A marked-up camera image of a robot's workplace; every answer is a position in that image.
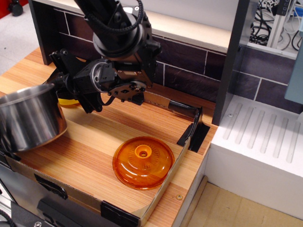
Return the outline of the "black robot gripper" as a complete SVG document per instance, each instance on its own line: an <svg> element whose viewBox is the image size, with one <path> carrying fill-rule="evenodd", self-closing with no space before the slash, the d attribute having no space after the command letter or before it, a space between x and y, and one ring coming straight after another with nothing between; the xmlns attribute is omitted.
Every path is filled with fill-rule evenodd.
<svg viewBox="0 0 303 227"><path fill-rule="evenodd" d="M66 49L55 51L49 55L56 66L55 71L46 80L53 84L58 98L78 100L86 113L101 112L106 103L101 94L108 93L116 84L117 75L110 61L97 59L81 61Z"/></svg>

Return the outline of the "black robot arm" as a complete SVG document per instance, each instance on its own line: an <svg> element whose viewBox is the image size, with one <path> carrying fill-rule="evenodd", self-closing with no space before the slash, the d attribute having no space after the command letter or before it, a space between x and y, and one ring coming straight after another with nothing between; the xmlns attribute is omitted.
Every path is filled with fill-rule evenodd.
<svg viewBox="0 0 303 227"><path fill-rule="evenodd" d="M117 0L79 0L77 5L101 58L84 62L66 49L55 51L50 57L56 69L47 83L54 85L58 98L79 101L87 113L101 112L114 99L141 105L161 53L143 3L138 1L133 13Z"/></svg>

